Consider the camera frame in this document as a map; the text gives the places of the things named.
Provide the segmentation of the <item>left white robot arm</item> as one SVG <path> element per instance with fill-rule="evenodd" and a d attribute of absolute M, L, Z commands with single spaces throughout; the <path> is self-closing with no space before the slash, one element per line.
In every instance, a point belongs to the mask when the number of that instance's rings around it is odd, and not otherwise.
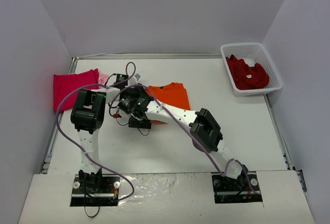
<path fill-rule="evenodd" d="M 71 112 L 71 122 L 77 130 L 83 149 L 78 175 L 80 183 L 92 192 L 98 192 L 104 186 L 98 152 L 98 134 L 104 121 L 106 104 L 118 100 L 119 91 L 127 85 L 136 84 L 139 78 L 139 74 L 135 74 L 129 80 L 118 76 L 114 87 L 78 91 Z"/>

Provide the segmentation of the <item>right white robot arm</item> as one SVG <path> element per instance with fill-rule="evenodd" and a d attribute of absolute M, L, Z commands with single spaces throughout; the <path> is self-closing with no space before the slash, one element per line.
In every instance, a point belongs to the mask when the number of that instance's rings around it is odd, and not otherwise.
<path fill-rule="evenodd" d="M 247 168 L 224 143 L 221 127 L 209 110 L 178 108 L 147 94 L 139 97 L 123 94 L 119 109 L 137 121 L 156 120 L 178 125 L 192 139 L 194 147 L 208 157 L 220 176 L 229 178 L 232 188 L 241 189 L 247 184 Z"/>

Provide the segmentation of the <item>orange t shirt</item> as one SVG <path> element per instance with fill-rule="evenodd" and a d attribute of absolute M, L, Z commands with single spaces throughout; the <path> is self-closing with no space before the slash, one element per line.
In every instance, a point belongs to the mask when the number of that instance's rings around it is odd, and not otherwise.
<path fill-rule="evenodd" d="M 187 90 L 182 83 L 172 82 L 168 85 L 148 88 L 157 100 L 181 109 L 191 110 Z"/>

